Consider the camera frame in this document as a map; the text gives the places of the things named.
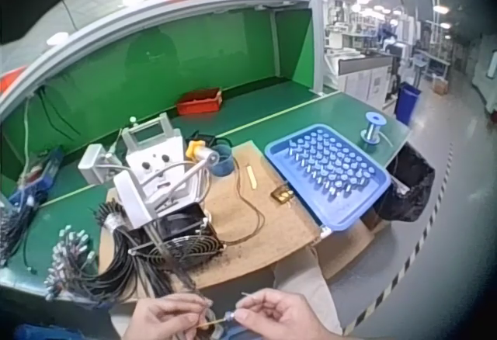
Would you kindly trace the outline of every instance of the brown cardboard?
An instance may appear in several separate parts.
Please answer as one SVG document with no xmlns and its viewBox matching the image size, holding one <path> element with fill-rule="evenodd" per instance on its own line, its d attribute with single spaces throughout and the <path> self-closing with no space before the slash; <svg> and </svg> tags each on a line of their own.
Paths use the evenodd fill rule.
<svg viewBox="0 0 497 340">
<path fill-rule="evenodd" d="M 337 231 L 316 245 L 325 279 L 345 268 L 373 241 L 374 235 L 361 220 L 345 231 Z"/>
<path fill-rule="evenodd" d="M 319 238 L 320 229 L 296 198 L 280 205 L 270 197 L 270 193 L 283 180 L 252 142 L 235 147 L 233 153 L 241 169 L 242 195 L 265 215 L 266 223 L 252 239 L 228 246 L 221 255 L 190 272 L 199 289 L 272 265 Z M 256 189 L 251 187 L 247 165 L 252 166 Z M 206 199 L 206 209 L 212 214 L 213 226 L 223 241 L 233 241 L 250 234 L 257 222 L 255 212 L 238 198 L 235 183 L 234 173 L 214 179 Z M 111 190 L 107 199 L 113 197 L 115 192 Z M 109 265 L 112 254 L 113 239 L 103 230 L 99 249 L 100 270 Z M 182 289 L 175 280 L 173 285 L 176 290 Z M 143 290 L 139 291 L 138 296 L 143 297 Z"/>
</svg>

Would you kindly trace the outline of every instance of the hand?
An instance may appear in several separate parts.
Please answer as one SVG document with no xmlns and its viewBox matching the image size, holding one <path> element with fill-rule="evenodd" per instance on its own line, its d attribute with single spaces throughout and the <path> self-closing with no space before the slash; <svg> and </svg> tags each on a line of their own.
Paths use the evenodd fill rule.
<svg viewBox="0 0 497 340">
<path fill-rule="evenodd" d="M 241 299 L 235 320 L 266 340 L 335 340 L 305 297 L 265 289 Z"/>
<path fill-rule="evenodd" d="M 205 311 L 212 304 L 192 293 L 175 293 L 161 299 L 141 299 L 123 340 L 169 340 L 183 332 L 193 340 L 196 326 L 205 323 Z"/>
</svg>

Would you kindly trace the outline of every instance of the white metal frame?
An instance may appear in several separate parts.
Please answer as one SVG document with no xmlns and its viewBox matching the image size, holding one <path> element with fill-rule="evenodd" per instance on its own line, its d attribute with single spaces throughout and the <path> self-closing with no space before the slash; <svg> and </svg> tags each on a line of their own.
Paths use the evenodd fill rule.
<svg viewBox="0 0 497 340">
<path fill-rule="evenodd" d="M 321 0 L 147 0 L 101 18 L 73 33 L 66 42 L 38 57 L 0 97 L 0 122 L 48 78 L 105 45 L 145 28 L 209 12 L 266 6 L 282 8 L 302 4 L 311 7 L 314 27 L 313 92 L 322 93 L 324 20 Z"/>
</svg>

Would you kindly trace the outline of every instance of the blue trash bin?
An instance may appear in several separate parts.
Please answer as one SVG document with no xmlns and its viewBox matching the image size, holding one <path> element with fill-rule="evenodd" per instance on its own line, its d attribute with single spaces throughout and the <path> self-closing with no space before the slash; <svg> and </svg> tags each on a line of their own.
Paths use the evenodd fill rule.
<svg viewBox="0 0 497 340">
<path fill-rule="evenodd" d="M 398 93 L 397 106 L 395 107 L 395 116 L 397 120 L 405 125 L 411 122 L 411 116 L 418 102 L 421 91 L 407 82 L 401 83 Z"/>
</svg>

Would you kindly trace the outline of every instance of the black trash bag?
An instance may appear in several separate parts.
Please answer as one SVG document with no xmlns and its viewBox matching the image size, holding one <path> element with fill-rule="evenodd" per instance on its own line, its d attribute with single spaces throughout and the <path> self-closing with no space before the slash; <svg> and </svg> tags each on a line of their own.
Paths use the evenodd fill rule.
<svg viewBox="0 0 497 340">
<path fill-rule="evenodd" d="M 398 185 L 392 180 L 390 187 L 374 204 L 374 210 L 379 217 L 388 221 L 418 220 L 428 203 L 435 169 L 410 144 L 406 144 L 387 170 L 409 190 L 406 193 L 399 192 Z"/>
</svg>

